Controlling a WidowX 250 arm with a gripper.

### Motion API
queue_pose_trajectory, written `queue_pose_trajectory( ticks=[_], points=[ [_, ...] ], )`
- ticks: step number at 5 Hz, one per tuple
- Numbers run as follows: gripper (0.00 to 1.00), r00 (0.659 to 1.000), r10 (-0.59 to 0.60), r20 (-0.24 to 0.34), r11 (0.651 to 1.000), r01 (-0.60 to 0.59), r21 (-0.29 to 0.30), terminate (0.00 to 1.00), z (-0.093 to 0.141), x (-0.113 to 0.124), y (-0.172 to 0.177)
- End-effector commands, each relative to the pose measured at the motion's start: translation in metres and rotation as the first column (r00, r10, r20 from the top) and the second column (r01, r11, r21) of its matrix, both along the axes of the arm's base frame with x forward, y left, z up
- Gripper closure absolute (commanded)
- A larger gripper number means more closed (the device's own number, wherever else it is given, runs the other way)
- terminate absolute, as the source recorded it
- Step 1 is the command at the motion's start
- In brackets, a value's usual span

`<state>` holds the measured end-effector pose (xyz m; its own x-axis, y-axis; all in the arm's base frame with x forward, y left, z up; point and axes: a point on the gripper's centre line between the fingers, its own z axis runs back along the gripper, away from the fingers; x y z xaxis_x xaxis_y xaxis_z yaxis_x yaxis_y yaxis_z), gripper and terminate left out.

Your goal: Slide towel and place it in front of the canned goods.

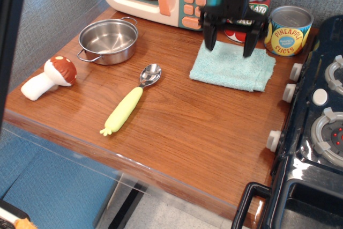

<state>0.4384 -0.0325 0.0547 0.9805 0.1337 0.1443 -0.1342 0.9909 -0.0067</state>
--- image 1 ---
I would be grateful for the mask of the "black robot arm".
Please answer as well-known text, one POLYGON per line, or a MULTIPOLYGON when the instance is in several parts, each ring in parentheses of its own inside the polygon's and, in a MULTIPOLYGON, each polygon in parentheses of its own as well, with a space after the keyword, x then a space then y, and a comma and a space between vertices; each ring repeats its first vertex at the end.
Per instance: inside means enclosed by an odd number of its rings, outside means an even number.
POLYGON ((200 8, 199 24, 203 29, 205 46, 213 50, 217 29, 229 29, 246 33, 243 56, 251 56, 267 21, 267 15, 253 11, 250 0, 222 0, 217 6, 200 8))

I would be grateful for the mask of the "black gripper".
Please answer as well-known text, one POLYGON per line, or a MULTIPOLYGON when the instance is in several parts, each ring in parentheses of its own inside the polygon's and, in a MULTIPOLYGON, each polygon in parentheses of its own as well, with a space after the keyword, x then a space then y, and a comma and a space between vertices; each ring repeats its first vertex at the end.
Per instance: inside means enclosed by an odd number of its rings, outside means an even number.
POLYGON ((246 32, 243 57, 250 57, 264 29, 266 14, 253 11, 252 0, 221 0, 217 5, 206 5, 200 9, 200 24, 203 29, 205 47, 212 51, 217 40, 218 29, 246 32))

